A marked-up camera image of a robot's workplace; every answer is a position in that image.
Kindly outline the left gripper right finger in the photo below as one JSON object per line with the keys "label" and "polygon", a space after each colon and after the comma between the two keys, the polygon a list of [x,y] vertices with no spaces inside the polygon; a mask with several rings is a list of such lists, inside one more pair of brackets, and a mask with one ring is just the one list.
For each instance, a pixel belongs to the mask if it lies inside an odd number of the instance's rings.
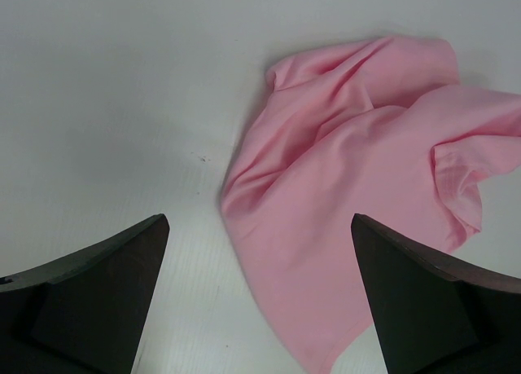
{"label": "left gripper right finger", "polygon": [[387,371],[518,373],[520,280],[411,240],[366,215],[352,241]]}

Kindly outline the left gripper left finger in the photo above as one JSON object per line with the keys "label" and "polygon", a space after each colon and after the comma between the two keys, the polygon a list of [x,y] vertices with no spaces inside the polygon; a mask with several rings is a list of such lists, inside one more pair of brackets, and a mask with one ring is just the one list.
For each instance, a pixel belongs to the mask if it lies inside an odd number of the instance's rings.
{"label": "left gripper left finger", "polygon": [[3,373],[130,373],[169,237],[165,215],[1,278]]}

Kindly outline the pink t-shirt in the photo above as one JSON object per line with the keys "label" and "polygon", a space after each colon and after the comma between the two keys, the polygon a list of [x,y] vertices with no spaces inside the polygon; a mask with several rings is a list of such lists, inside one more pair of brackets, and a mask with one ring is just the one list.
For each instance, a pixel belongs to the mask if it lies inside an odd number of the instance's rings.
{"label": "pink t-shirt", "polygon": [[464,86],[442,39],[383,37],[285,58],[267,74],[221,198],[256,304],[308,373],[371,324],[351,221],[445,253],[481,229],[478,185],[520,164],[520,97]]}

